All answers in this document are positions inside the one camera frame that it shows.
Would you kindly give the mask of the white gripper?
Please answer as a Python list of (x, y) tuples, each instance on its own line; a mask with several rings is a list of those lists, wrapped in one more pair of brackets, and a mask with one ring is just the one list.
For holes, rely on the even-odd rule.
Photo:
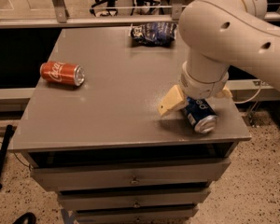
[(186, 96), (194, 100), (210, 97), (232, 98), (230, 89), (225, 86), (228, 78), (229, 74), (226, 73), (220, 81), (204, 83), (194, 79), (187, 71), (187, 63), (183, 63), (179, 79), (180, 86), (174, 85), (162, 98), (158, 105), (159, 114), (164, 117), (184, 108), (188, 104)]

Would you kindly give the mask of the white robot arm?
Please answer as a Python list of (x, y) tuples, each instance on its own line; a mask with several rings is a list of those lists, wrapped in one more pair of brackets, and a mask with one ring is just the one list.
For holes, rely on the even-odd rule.
[(267, 0), (194, 0), (178, 32), (189, 46), (179, 83), (158, 105), (166, 116), (195, 100), (222, 96), (231, 65), (280, 91), (280, 27), (264, 20)]

